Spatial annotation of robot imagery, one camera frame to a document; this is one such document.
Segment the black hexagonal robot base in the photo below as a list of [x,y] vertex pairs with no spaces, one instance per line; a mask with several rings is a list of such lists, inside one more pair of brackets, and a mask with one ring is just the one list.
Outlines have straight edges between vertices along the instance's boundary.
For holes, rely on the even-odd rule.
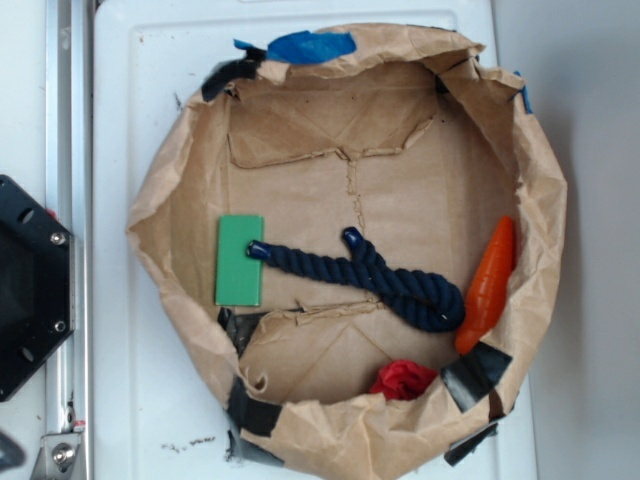
[[1,176],[1,400],[69,337],[72,234]]

